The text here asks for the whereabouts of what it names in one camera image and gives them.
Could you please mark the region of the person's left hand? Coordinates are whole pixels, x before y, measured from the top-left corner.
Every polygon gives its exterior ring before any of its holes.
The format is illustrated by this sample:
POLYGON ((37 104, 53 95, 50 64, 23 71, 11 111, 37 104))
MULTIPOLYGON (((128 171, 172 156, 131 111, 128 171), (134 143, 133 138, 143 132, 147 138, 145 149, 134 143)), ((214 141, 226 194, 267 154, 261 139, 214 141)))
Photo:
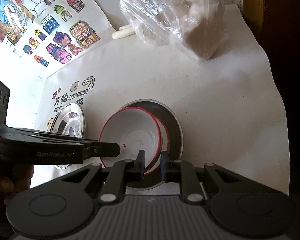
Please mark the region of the person's left hand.
POLYGON ((0 200, 7 205, 17 194, 28 190, 33 174, 33 165, 0 165, 0 200))

